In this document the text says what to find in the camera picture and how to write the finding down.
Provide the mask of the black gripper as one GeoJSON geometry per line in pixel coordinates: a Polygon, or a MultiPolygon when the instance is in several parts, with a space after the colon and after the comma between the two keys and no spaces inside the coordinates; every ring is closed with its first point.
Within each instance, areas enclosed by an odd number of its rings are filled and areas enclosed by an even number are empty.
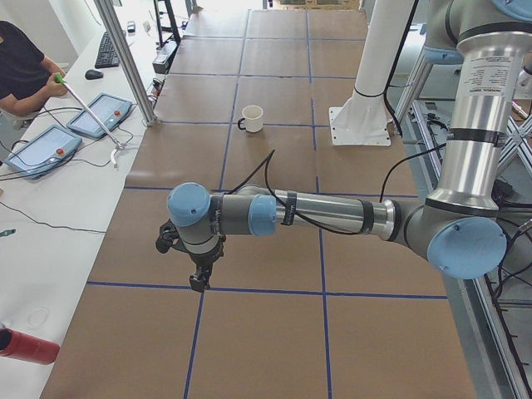
{"type": "Polygon", "coordinates": [[[190,287],[194,291],[204,291],[210,289],[210,277],[214,263],[224,256],[224,243],[226,239],[219,239],[216,245],[207,253],[190,254],[190,258],[195,263],[196,271],[190,275],[190,287]]]}

